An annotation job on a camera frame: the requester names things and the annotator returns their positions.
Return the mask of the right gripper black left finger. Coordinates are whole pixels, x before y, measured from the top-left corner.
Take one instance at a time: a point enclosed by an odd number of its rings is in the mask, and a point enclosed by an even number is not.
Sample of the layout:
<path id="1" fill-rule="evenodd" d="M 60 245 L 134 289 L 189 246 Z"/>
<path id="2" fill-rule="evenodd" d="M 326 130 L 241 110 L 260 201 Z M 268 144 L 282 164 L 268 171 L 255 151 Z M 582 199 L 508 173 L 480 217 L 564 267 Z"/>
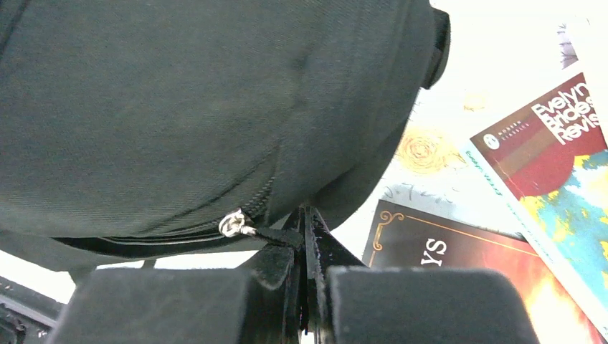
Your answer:
<path id="1" fill-rule="evenodd" d="M 300 252 L 269 244 L 234 269 L 100 269 L 50 343 L 297 343 Z"/>

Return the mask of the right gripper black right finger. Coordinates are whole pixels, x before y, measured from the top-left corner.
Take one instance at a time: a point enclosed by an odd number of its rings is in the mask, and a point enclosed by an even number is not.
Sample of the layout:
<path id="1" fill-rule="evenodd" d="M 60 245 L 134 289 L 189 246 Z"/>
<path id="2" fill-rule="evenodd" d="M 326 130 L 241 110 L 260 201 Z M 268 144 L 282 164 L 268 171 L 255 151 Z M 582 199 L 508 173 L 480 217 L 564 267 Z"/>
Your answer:
<path id="1" fill-rule="evenodd" d="M 537 343 L 512 283 L 488 269 L 372 269 L 303 209 L 308 313 L 317 343 Z"/>

